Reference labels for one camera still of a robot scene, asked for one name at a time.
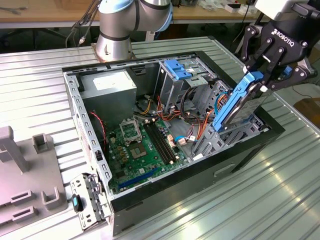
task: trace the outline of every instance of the metal panel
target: metal panel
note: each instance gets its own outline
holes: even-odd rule
[[[137,57],[205,51],[238,81],[242,64],[207,37],[133,44]],[[60,68],[96,63],[90,47],[0,55],[0,126],[11,124],[16,140],[53,137],[67,197],[69,181],[89,168],[66,103]],[[320,137],[282,99],[263,107],[286,132],[244,169],[137,224],[117,239],[319,239]],[[109,239],[99,226],[82,234],[71,203],[67,210],[7,234],[3,239]]]

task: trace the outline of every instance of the blue pcie slot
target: blue pcie slot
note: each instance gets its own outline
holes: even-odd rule
[[[140,182],[141,180],[147,179],[147,178],[151,177],[155,173],[155,171],[157,169],[158,168],[156,167],[155,169],[152,169],[151,171],[149,171],[147,173],[144,173],[144,174],[142,174],[140,176],[137,176],[137,177],[135,177],[135,178],[133,178],[131,180],[125,181],[123,183],[120,183],[120,184],[118,184],[118,188],[121,189],[121,188],[127,187],[127,186],[129,186],[131,184],[135,184],[137,182]]]

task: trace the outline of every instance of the gray plastic part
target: gray plastic part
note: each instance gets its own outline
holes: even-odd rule
[[[20,204],[24,204],[26,202],[31,201],[35,198],[34,193],[31,190],[27,190],[24,192],[20,192],[11,197],[11,204],[18,206]]]
[[[6,134],[3,130],[0,134],[13,141],[10,127],[6,128]],[[28,172],[21,174],[13,160],[0,162],[0,236],[59,213],[68,207],[53,138],[46,135],[45,139],[48,150],[41,153],[36,152],[31,139],[16,142],[17,149],[30,166]],[[45,204],[42,192],[46,193]],[[22,210],[26,211],[30,206],[33,208],[28,214],[26,212],[20,217],[16,215]]]
[[[16,224],[21,223],[25,220],[28,220],[30,218],[33,218],[38,214],[37,209],[34,208],[34,206],[29,206],[27,208],[24,208],[22,210],[19,210],[12,214],[13,218],[12,221]]]
[[[44,191],[41,192],[41,199],[42,204],[45,206],[47,210],[52,210],[60,206],[61,199],[60,199],[60,193],[58,191],[58,188],[54,187],[54,197],[51,199],[49,196],[46,195]]]
[[[21,154],[14,141],[14,131],[10,126],[0,127],[0,161],[2,163],[14,160],[22,173],[29,170],[29,164]]]
[[[44,133],[32,136],[32,144],[37,154],[49,150],[47,137]]]

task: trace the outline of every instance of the wooden table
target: wooden table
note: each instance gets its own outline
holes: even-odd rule
[[[4,4],[8,6],[9,3],[12,3],[13,7],[27,3],[28,9],[21,11],[21,15],[1,10],[0,29],[71,27],[84,14],[84,10],[59,8],[55,0],[0,0],[0,7]],[[224,9],[208,11],[199,6],[180,6],[173,10],[173,24],[238,23],[243,17],[239,13],[230,13]],[[247,15],[245,22],[254,22],[257,17],[258,14]],[[93,22],[93,26],[98,25],[99,16]]]

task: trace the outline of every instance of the aluminum table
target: aluminum table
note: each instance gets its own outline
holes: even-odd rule
[[[133,43],[137,57],[205,51],[233,79],[242,64],[207,37]],[[112,239],[101,225],[82,233],[69,181],[89,171],[67,100],[62,67],[94,64],[91,47],[0,55],[0,126],[15,140],[45,133],[54,139],[69,199],[63,212],[20,228],[5,240]],[[116,236],[137,239],[319,239],[319,130],[274,94],[264,105],[286,131],[244,169]]]

